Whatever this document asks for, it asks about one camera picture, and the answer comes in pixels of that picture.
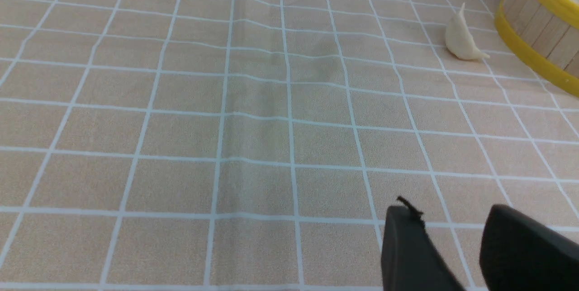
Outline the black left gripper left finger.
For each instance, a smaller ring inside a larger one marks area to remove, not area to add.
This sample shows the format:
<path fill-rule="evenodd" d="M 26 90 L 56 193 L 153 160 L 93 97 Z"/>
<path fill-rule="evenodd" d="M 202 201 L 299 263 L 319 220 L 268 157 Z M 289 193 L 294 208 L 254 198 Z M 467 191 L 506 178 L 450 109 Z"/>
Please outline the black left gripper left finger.
<path fill-rule="evenodd" d="M 463 291 L 426 231 L 423 212 L 404 197 L 387 208 L 381 268 L 385 291 Z"/>

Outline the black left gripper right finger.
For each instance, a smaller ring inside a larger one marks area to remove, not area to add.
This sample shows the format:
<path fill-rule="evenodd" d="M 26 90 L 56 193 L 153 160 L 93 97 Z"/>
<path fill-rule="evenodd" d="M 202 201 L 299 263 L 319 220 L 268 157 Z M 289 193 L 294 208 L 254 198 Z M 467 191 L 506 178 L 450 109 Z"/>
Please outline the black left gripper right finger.
<path fill-rule="evenodd" d="M 528 215 L 494 204 L 479 265 L 490 291 L 576 291 L 579 246 Z"/>

